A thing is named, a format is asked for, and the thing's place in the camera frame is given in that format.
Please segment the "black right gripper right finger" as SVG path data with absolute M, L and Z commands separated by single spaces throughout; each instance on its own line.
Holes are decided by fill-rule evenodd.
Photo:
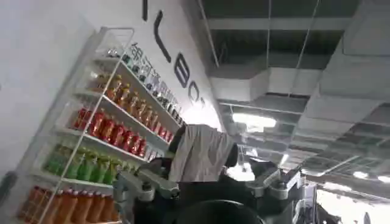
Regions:
M 248 161 L 225 167 L 225 174 L 232 179 L 233 191 L 248 198 L 286 200 L 302 187 L 300 169 L 284 173 L 271 161 Z

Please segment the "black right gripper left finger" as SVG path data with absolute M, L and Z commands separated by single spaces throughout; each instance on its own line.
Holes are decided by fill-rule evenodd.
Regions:
M 121 171 L 113 182 L 114 201 L 124 203 L 139 199 L 149 202 L 156 191 L 165 198 L 177 195 L 179 185 L 167 179 L 171 162 L 170 158 L 156 158 L 133 171 Z

